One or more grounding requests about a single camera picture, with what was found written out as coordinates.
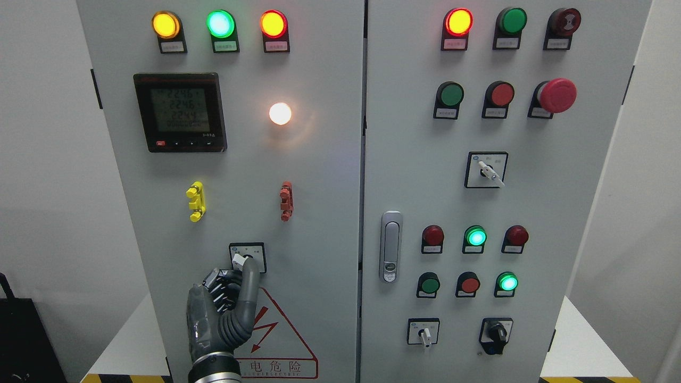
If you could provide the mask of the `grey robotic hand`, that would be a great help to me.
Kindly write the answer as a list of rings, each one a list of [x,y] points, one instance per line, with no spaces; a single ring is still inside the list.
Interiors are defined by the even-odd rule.
[[[240,284],[236,306],[220,313],[212,293],[236,282]],[[192,363],[212,352],[232,353],[250,339],[259,287],[258,265],[254,259],[246,259],[242,271],[213,269],[201,285],[189,290],[186,316]]]

